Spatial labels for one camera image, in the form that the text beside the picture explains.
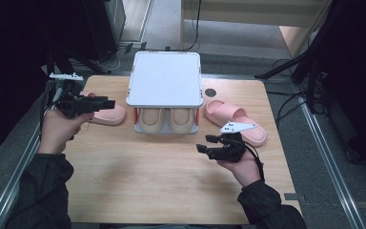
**pink sandal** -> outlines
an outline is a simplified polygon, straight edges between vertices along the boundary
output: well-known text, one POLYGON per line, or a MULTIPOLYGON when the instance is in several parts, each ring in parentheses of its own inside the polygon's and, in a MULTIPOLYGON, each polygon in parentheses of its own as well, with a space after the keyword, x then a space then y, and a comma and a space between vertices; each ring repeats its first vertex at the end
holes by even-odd
MULTIPOLYGON (((96 94, 93 92, 82 91, 80 94, 87 97, 96 96, 96 94)), ((125 116, 126 110, 120 105, 115 104, 113 109, 100 110, 99 112, 95 112, 94 117, 91 119, 91 123, 106 126, 115 126, 120 124, 124 120, 125 116)))
POLYGON ((259 146, 266 141, 267 134, 263 128, 249 118, 243 108, 234 104, 212 100, 205 105, 204 114, 211 122, 220 127, 223 127, 228 121, 255 124, 256 128, 241 132, 243 140, 253 146, 259 146))

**wooden table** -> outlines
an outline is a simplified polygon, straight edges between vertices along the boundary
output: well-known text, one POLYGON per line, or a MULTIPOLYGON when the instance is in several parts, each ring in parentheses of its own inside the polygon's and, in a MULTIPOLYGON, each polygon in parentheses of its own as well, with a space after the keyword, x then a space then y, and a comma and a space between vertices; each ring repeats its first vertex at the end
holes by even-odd
MULTIPOLYGON (((127 110, 119 126, 84 124, 70 141, 65 154, 75 172, 67 183, 71 220, 101 223, 247 224, 236 201, 241 186, 231 172, 200 154, 195 144, 207 143, 205 135, 218 135, 200 108, 195 135, 143 135, 133 129, 132 108, 126 104, 129 78, 92 76, 86 91, 115 99, 127 110)), ((267 132, 257 148, 266 182, 283 202, 299 210, 294 185, 275 127, 264 85, 256 80, 203 79, 204 104, 221 99, 243 107, 267 132)))

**person's right hand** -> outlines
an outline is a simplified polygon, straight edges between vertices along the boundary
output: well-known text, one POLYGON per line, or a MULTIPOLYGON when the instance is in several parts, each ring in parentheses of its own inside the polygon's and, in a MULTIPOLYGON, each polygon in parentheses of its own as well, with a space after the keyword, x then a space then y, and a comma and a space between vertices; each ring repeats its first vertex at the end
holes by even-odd
POLYGON ((217 163, 230 170, 242 187, 260 180, 260 173, 254 161, 254 156, 248 151, 243 154, 243 157, 238 162, 218 160, 217 163))
POLYGON ((73 135, 77 135, 81 130, 81 125, 93 116, 94 113, 67 118, 58 110, 48 111, 44 116, 41 143, 37 153, 61 154, 65 150, 67 141, 73 135))

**black sleeve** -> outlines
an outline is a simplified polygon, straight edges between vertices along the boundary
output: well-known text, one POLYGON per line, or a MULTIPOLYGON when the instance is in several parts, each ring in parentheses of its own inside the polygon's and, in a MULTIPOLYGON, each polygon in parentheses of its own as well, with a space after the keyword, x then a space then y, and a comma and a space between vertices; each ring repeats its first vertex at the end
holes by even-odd
POLYGON ((6 228, 71 228, 65 183, 73 167, 65 155, 36 154, 19 182, 6 228))
POLYGON ((299 212, 293 206, 282 205, 280 194, 262 180, 243 188, 237 201, 256 228, 307 228, 299 212))

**metal rail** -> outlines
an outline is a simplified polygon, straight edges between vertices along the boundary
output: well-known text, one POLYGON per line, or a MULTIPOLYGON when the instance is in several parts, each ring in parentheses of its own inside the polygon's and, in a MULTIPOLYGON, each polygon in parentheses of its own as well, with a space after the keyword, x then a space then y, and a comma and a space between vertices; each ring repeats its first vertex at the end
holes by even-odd
POLYGON ((19 191, 19 179, 22 176, 23 171, 28 166, 31 161, 32 156, 37 151, 37 148, 40 144, 40 140, 38 138, 40 133, 40 124, 34 130, 34 133, 29 141, 26 150, 23 152, 23 155, 20 157, 19 162, 14 169, 13 174, 10 177, 10 180, 5 187, 4 191, 0 197, 0 228, 2 227, 4 220, 6 219, 7 213, 11 208, 14 199, 16 198, 17 192, 19 191))
MULTIPOLYGON (((302 92, 302 88, 300 86, 295 85, 295 90, 297 93, 302 92)), ((299 103, 305 102, 305 98, 299 97, 299 103)), ((337 167, 335 159, 333 157, 332 151, 326 142, 326 139, 320 129, 320 126, 313 114, 311 114, 308 107, 303 104, 302 111, 305 115, 305 118, 308 122, 308 125, 311 128, 312 134, 316 141, 317 148, 322 156, 323 162, 325 163, 326 170, 329 173, 329 177, 332 180, 332 183, 335 186, 335 191, 337 192, 340 203, 343 207, 343 210, 346 214, 347 219, 350 222, 351 228, 359 229, 366 228, 361 214, 359 213, 355 200, 350 192, 349 187, 347 186, 343 175, 340 173, 340 170, 337 167)))

